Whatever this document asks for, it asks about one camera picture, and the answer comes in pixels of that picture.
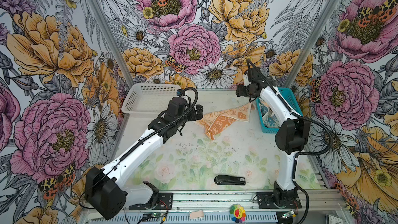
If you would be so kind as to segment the teal plastic basket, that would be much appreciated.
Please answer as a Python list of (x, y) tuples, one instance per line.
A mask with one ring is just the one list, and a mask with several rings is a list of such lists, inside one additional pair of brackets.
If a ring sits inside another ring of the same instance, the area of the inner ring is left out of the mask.
[[(286, 100), (286, 102), (290, 105), (291, 108), (293, 108), (296, 112), (298, 112), (300, 115), (302, 115), (302, 111), (299, 107), (299, 104), (295, 98), (295, 95), (293, 94), (292, 90), (289, 88), (282, 88), (278, 87), (278, 90), (280, 94), (283, 96), (283, 98)], [(279, 130), (279, 128), (266, 128), (262, 122), (261, 119), (261, 111), (260, 111), (260, 98), (256, 99), (256, 106), (257, 106), (257, 111), (259, 115), (259, 120), (260, 120), (260, 126), (261, 130), (263, 133), (270, 133), (270, 134), (276, 134)]]

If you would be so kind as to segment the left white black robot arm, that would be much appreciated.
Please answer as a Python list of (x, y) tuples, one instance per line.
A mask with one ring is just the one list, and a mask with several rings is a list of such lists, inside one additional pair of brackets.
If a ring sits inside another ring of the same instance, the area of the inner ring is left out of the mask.
[(106, 220), (130, 206), (156, 207), (160, 201), (158, 188), (148, 181), (128, 186), (128, 179), (158, 148), (181, 133), (187, 122), (202, 118), (202, 105), (190, 102), (189, 97), (173, 97), (167, 110), (148, 124), (147, 130), (127, 151), (101, 169), (89, 170), (83, 193), (85, 201)]

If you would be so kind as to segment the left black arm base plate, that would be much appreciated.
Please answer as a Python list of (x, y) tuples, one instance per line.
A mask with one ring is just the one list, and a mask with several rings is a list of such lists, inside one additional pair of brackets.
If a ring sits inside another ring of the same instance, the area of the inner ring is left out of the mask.
[(144, 210), (171, 210), (173, 206), (173, 193), (160, 192), (157, 198), (150, 199), (149, 203), (136, 204), (128, 207), (130, 211)]

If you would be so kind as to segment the orange rabbit print towel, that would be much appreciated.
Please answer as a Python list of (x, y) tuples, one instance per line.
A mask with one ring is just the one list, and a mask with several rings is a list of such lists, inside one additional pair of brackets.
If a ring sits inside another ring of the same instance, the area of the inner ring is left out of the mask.
[(247, 103), (237, 108), (204, 114), (201, 120), (194, 123), (204, 129), (205, 135), (210, 140), (215, 140), (216, 135), (219, 135), (233, 123), (238, 121), (249, 122), (250, 113), (253, 109), (252, 103)]

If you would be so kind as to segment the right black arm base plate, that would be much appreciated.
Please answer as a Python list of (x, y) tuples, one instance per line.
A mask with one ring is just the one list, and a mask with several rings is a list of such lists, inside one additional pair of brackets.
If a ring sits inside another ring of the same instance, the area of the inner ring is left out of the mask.
[(302, 208), (299, 196), (295, 192), (257, 192), (253, 198), (253, 203), (257, 203), (259, 209)]

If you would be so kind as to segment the white plastic basket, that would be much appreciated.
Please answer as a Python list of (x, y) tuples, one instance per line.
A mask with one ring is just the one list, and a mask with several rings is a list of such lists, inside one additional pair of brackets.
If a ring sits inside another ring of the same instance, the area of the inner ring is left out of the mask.
[(179, 89), (179, 85), (171, 84), (134, 84), (124, 99), (122, 111), (127, 114), (158, 114), (167, 109)]

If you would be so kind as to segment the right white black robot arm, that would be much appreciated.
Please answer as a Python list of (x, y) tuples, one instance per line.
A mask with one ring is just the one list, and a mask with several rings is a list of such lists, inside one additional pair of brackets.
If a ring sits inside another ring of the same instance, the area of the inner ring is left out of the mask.
[(269, 84), (259, 68), (250, 67), (245, 73), (244, 81), (244, 85), (237, 86), (236, 95), (250, 99), (260, 98), (279, 121), (275, 143), (282, 151), (282, 155), (272, 201), (280, 208), (297, 206), (299, 198), (295, 181), (297, 167), (295, 155), (307, 144), (311, 123), (298, 117), (299, 113), (289, 105), (277, 87)]

